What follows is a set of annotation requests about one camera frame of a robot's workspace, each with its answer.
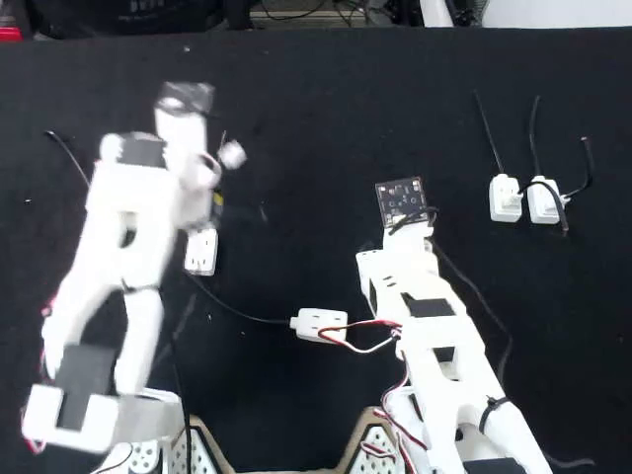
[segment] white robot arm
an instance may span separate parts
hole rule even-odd
[[[163,320],[158,288],[178,231],[190,232],[190,244],[200,232],[214,236],[206,250],[209,260],[215,256],[209,219],[221,166],[206,152],[211,100],[205,84],[167,83],[155,108],[158,136],[104,137],[75,260],[44,321],[42,361],[51,383],[32,389],[26,438],[104,452],[182,429],[179,398],[145,385]],[[218,154],[230,168],[245,159],[236,142]],[[81,344],[86,324],[116,290],[127,313],[118,358]]]
[[[438,274],[421,180],[376,190],[386,227],[383,249],[361,252],[356,260],[375,319],[401,325],[396,354],[411,384],[389,392],[383,408],[403,455],[418,474],[550,473],[464,304]]]

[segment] power adapter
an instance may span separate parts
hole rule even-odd
[[[185,270],[192,275],[212,277],[217,258],[217,229],[206,227],[189,231]]]
[[[289,327],[296,331],[299,339],[313,341],[315,343],[333,344],[318,336],[323,328],[347,326],[349,316],[345,311],[332,309],[301,308],[298,315],[290,318]],[[336,338],[344,341],[347,337],[347,329],[336,332]]]
[[[542,175],[534,176],[532,183],[544,183],[550,187],[550,190],[544,186],[530,186],[526,190],[526,200],[529,204],[529,214],[531,222],[534,224],[557,224],[560,221],[560,213],[555,202],[555,195],[559,197],[562,207],[568,202],[564,197],[560,196],[560,190],[555,180],[549,180]]]
[[[516,178],[505,173],[490,183],[490,215],[497,222],[517,222],[522,217],[522,194]]]

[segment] black table surface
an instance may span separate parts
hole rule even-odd
[[[54,447],[32,458],[20,438],[19,410],[38,378],[40,308],[69,269],[85,215],[79,175],[42,132],[70,137],[91,172],[102,135],[153,130],[166,80],[214,85],[210,148],[227,129],[250,156],[224,182],[218,271],[207,282],[216,294],[262,318],[300,307],[367,318],[355,253],[381,245],[373,184],[420,175],[440,208],[437,242],[513,334],[507,392],[543,448],[594,458],[598,467],[586,472],[629,468],[630,43],[631,30],[364,30],[0,46],[4,470],[86,472],[98,460]],[[534,95],[544,173],[563,191],[583,178],[580,137],[592,139],[595,184],[569,204],[568,237],[527,216],[490,221],[497,170],[474,88],[508,172],[523,183],[532,175],[525,124]],[[164,280],[165,328],[196,291],[179,270],[182,252],[180,242]],[[444,274],[496,364],[505,337]],[[115,295],[85,340],[118,344],[124,325]],[[390,350],[354,355],[298,341],[200,294],[179,348],[190,410],[237,470],[335,465],[362,407],[402,370]],[[150,382],[175,388],[168,358]]]

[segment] cable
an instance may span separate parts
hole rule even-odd
[[[406,451],[406,449],[402,445],[402,439],[399,436],[399,433],[397,433],[397,449],[399,450],[399,453],[402,455],[402,459],[404,459],[404,464],[406,464],[406,467],[408,467],[410,474],[417,474],[417,469],[415,469],[415,463],[411,459],[410,454]]]
[[[345,15],[343,15],[343,12],[341,12],[340,7],[338,6],[338,4],[341,2],[342,0],[333,0],[333,5],[334,5],[334,10],[336,10],[336,13],[338,13],[338,16],[343,20],[343,22],[345,22],[345,24],[351,28],[352,27],[352,22],[350,18],[347,18]]]
[[[355,326],[386,326],[392,329],[391,336],[385,341],[382,341],[381,343],[376,344],[372,348],[359,349],[353,344],[348,343],[347,341],[332,338],[331,336],[325,335],[325,333],[329,333],[332,331],[341,331],[343,329],[353,328]],[[380,350],[381,348],[385,346],[388,346],[392,342],[396,341],[399,338],[400,333],[398,330],[401,327],[402,327],[401,324],[395,323],[394,321],[387,321],[385,319],[368,319],[366,321],[357,321],[355,323],[351,323],[346,326],[331,326],[328,328],[322,328],[320,331],[318,331],[318,337],[321,339],[324,339],[325,341],[329,341],[330,343],[334,343],[337,346],[343,346],[347,349],[350,349],[357,354],[371,354],[371,353],[374,353],[375,351]]]
[[[316,13],[318,10],[320,10],[321,8],[323,8],[323,5],[325,5],[325,2],[327,0],[321,0],[314,8],[312,8],[311,10],[305,12],[305,13],[301,13],[300,15],[293,15],[293,16],[288,16],[288,17],[275,17],[274,15],[272,15],[270,13],[270,10],[268,10],[268,7],[266,6],[266,3],[264,2],[264,0],[261,0],[261,8],[264,10],[264,13],[266,14],[266,16],[268,18],[270,18],[271,20],[275,20],[278,22],[285,22],[288,20],[297,20],[299,18],[305,18],[309,15],[311,15],[312,13]]]
[[[189,272],[185,272],[185,275],[193,282],[196,284],[196,286],[206,295],[208,296],[210,299],[212,299],[215,303],[217,303],[219,306],[221,306],[222,308],[224,308],[226,311],[233,313],[236,316],[240,316],[244,319],[249,319],[250,321],[255,321],[257,323],[265,323],[265,324],[277,324],[277,325],[283,325],[283,326],[287,326],[289,325],[289,320],[286,319],[263,319],[263,318],[257,318],[255,316],[251,316],[247,313],[244,313],[243,311],[239,311],[238,309],[233,308],[232,306],[230,306],[227,303],[224,303],[221,299],[219,299],[219,297],[217,297],[216,295],[214,295],[206,286],[203,285],[203,283],[201,281],[199,281],[198,278],[196,278],[195,276],[191,275]]]
[[[529,118],[529,145],[531,147],[531,157],[533,158],[534,176],[542,175],[542,169],[540,167],[540,159],[537,156],[537,150],[535,149],[535,122],[537,120],[537,111],[538,111],[539,105],[540,105],[540,96],[535,96],[535,99],[533,99],[533,107],[531,107],[531,116]]]
[[[369,456],[373,456],[377,459],[390,458],[393,460],[393,462],[397,462],[395,454],[387,451],[386,449],[382,449],[381,447],[371,444],[370,442],[360,441],[359,448]]]
[[[494,153],[494,159],[496,160],[496,164],[498,165],[499,173],[505,172],[505,167],[503,166],[503,162],[501,161],[501,156],[498,153],[498,149],[496,148],[496,143],[494,143],[494,138],[492,137],[492,130],[490,129],[490,124],[487,121],[487,115],[485,114],[485,109],[483,109],[483,103],[481,102],[481,98],[478,95],[478,91],[475,89],[472,91],[474,95],[474,100],[476,101],[476,105],[478,106],[478,112],[481,115],[481,120],[483,121],[483,127],[485,128],[485,135],[487,136],[487,141],[492,148],[492,153]]]
[[[399,429],[399,431],[402,432],[411,442],[416,444],[421,449],[427,451],[428,447],[426,446],[426,444],[423,441],[421,441],[420,439],[417,439],[415,436],[410,434],[410,432],[408,430],[406,430],[402,425],[400,425],[393,418],[393,416],[388,412],[388,410],[386,409],[386,403],[388,402],[388,397],[390,397],[391,394],[395,390],[397,390],[399,388],[402,388],[404,385],[406,385],[406,382],[408,382],[408,377],[409,377],[408,363],[406,363],[406,357],[405,357],[404,354],[402,354],[402,358],[404,359],[404,366],[406,367],[406,372],[404,373],[404,378],[402,378],[402,380],[399,383],[396,383],[392,387],[388,388],[382,394],[382,397],[381,397],[381,400],[380,400],[380,406],[382,408],[382,412],[384,413],[384,417],[386,418],[386,420],[388,420],[391,424],[393,424],[395,427],[397,427],[397,429]]]
[[[589,457],[583,457],[581,459],[576,459],[574,461],[560,461],[559,459],[554,458],[550,454],[542,451],[544,454],[544,458],[549,462],[549,464],[553,464],[558,469],[575,469],[577,467],[583,466],[596,466],[596,462]]]
[[[428,225],[432,227],[433,225],[435,225],[435,221],[438,218],[438,207],[427,205],[427,206],[422,207],[420,210],[407,214],[402,219],[398,220],[397,223],[393,225],[393,227],[391,227],[391,230],[388,232],[388,235],[393,235],[395,232],[397,232],[399,229],[404,227],[406,224],[409,224],[411,220],[419,217],[421,214],[427,214],[428,212],[433,213],[433,216],[429,217],[428,219]]]
[[[191,450],[192,450],[192,441],[191,441],[191,420],[189,419],[189,410],[187,409],[187,405],[185,403],[185,392],[184,392],[184,384],[182,381],[182,376],[179,370],[178,363],[178,353],[176,351],[176,340],[174,335],[171,335],[170,340],[171,347],[171,356],[174,366],[174,375],[176,377],[176,389],[178,390],[178,394],[180,395],[180,402],[182,404],[182,413],[185,417],[185,437],[187,440],[187,474],[191,474]]]
[[[442,248],[436,243],[435,239],[429,239],[429,240],[433,244],[433,247],[434,247],[434,250],[436,251],[436,254],[450,267],[452,272],[461,281],[463,281],[465,284],[467,284],[470,287],[472,292],[476,295],[476,297],[478,298],[479,302],[481,303],[481,306],[483,306],[483,309],[485,309],[485,312],[492,319],[492,321],[494,321],[494,323],[496,323],[496,325],[499,327],[499,329],[507,337],[507,346],[505,347],[505,350],[503,351],[503,354],[501,355],[501,359],[500,359],[500,361],[498,363],[498,367],[496,369],[496,377],[498,378],[498,381],[501,384],[501,386],[505,387],[505,369],[507,367],[507,362],[508,362],[508,360],[510,358],[510,354],[512,353],[512,349],[514,348],[514,337],[512,336],[512,333],[510,333],[510,331],[507,328],[507,326],[505,326],[505,323],[503,323],[501,318],[498,317],[496,312],[489,305],[489,303],[485,299],[485,296],[483,296],[483,293],[478,288],[478,286],[476,286],[474,281],[472,281],[464,272],[462,272],[454,264],[454,262],[445,254],[445,252],[442,250]]]
[[[189,317],[194,313],[194,310],[196,309],[196,299],[197,299],[197,295],[195,293],[193,293],[189,297],[189,301],[187,302],[187,306],[185,306],[185,309],[183,310],[182,314],[178,318],[178,325],[176,326],[176,329],[173,332],[173,339],[175,341],[178,341],[178,338],[180,337],[180,335],[184,331],[185,326],[187,325],[187,322],[189,321]],[[170,346],[169,344],[166,344],[157,353],[158,355],[154,358],[154,361],[153,361],[153,363],[151,365],[152,368],[157,367],[158,365],[160,365],[160,363],[164,360],[164,358],[169,354],[169,352],[171,350],[169,346]]]
[[[81,175],[81,177],[83,178],[84,183],[86,184],[87,188],[90,188],[90,181],[88,180],[88,177],[86,176],[86,174],[83,171],[83,168],[81,168],[81,165],[79,164],[79,161],[77,160],[77,158],[75,157],[74,153],[70,150],[70,147],[68,146],[68,144],[63,140],[63,138],[61,138],[56,132],[54,132],[53,130],[46,130],[44,133],[44,135],[46,135],[48,138],[50,138],[51,140],[53,140],[55,143],[57,143],[59,146],[61,146],[61,148],[63,149],[63,151],[66,152],[66,155],[68,155],[70,157],[70,159],[72,160],[72,162],[75,165],[75,168],[77,168],[77,171],[79,172],[79,174]]]
[[[560,216],[560,224],[562,225],[562,234],[566,237],[566,234],[568,234],[569,232],[569,221],[566,218],[566,212],[564,211],[564,204],[562,203],[562,199],[560,198],[560,196],[557,194],[557,192],[553,188],[551,188],[550,185],[548,185],[547,183],[544,183],[543,181],[532,181],[528,185],[524,185],[522,188],[520,188],[517,193],[521,195],[522,193],[524,193],[524,191],[526,191],[527,189],[535,185],[543,186],[551,194],[551,197],[553,198],[553,202],[555,202],[555,208],[557,209],[557,213]]]
[[[106,467],[105,469],[102,468],[102,469],[99,469],[99,470],[96,470],[96,471],[92,471],[90,474],[102,474],[104,472],[112,471],[113,469],[121,467],[127,462],[127,460],[131,457],[131,455],[133,453],[134,453],[134,448],[133,448],[133,446],[130,443],[129,444],[129,454],[127,455],[127,457],[123,461],[121,461],[118,464],[115,464],[114,466]]]
[[[584,144],[584,156],[586,158],[586,174],[584,176],[584,182],[576,190],[566,193],[564,195],[564,198],[566,199],[570,199],[573,196],[578,195],[582,191],[587,190],[593,184],[594,159],[593,149],[591,148],[591,140],[587,136],[583,136],[582,143]]]

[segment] white perforated base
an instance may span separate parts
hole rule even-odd
[[[187,437],[183,432],[174,445],[168,464],[169,474],[187,473]],[[192,474],[218,474],[215,471],[206,446],[196,430],[191,430],[191,473]]]
[[[133,442],[131,447],[131,456],[127,460],[129,470],[134,474],[152,472],[160,459],[158,441]]]
[[[362,440],[385,451],[396,452],[383,427],[369,428]],[[397,468],[392,458],[378,458],[359,448],[351,463],[349,474],[397,474]]]

